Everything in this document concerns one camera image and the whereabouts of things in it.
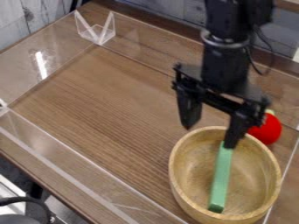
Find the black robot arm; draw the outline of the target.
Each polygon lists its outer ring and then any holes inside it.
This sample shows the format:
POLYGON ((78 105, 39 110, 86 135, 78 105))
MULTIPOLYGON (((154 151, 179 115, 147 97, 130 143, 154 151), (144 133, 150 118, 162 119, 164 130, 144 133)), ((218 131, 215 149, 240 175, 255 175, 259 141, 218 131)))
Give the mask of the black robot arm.
POLYGON ((206 29, 200 65, 172 67, 172 89, 182 126, 191 128, 202 119, 204 104, 230 115, 223 146, 236 147, 248 129, 264 120, 268 96, 248 80, 254 66, 254 32, 271 21, 274 0, 204 0, 206 29))

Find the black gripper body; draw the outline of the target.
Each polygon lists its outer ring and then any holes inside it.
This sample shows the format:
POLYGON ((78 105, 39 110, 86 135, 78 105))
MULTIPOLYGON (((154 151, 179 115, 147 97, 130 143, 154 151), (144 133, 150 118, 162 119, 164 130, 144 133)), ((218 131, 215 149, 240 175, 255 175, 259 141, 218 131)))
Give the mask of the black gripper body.
POLYGON ((248 81, 251 63, 248 43, 206 44, 200 66, 178 63, 172 67, 172 89, 175 92, 182 88, 198 93, 202 104, 231 116, 240 112, 259 125, 270 100, 248 81))

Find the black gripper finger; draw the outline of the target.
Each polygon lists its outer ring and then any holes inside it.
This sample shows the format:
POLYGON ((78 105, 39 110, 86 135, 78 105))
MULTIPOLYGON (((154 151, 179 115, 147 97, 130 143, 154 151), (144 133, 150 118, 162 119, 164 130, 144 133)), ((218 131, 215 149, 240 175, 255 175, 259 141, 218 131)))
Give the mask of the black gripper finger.
POLYGON ((248 129, 255 125, 255 120, 246 114, 236 112, 230 119, 228 130, 224 136, 224 148, 234 149, 248 129))
POLYGON ((202 119, 202 96, 178 88, 176 101, 182 126, 188 130, 202 119))

